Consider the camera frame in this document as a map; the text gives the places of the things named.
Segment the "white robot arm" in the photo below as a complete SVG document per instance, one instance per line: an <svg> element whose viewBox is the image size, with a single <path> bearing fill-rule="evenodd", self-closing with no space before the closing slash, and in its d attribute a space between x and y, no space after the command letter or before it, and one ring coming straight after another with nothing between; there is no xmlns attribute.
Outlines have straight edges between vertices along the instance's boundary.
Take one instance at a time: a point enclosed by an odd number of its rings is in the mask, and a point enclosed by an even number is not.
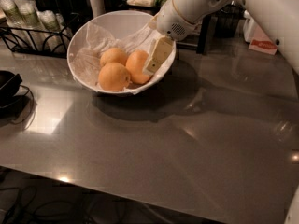
<svg viewBox="0 0 299 224"><path fill-rule="evenodd" d="M205 16L239 3L299 73L299 0L167 0L149 27L175 41L184 39Z"/></svg>

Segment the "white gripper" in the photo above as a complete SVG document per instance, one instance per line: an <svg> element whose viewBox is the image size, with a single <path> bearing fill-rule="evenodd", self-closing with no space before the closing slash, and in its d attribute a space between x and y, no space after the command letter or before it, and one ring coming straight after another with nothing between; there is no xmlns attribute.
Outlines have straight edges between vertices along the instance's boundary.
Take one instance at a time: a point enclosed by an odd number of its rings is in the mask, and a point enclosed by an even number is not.
<svg viewBox="0 0 299 224"><path fill-rule="evenodd" d="M148 27L156 28L159 33L173 40L183 40L200 20L199 2L200 0L167 0L157 16L149 20ZM174 41L167 36L159 37L152 42L149 57L143 66L144 74L154 75L168 59Z"/></svg>

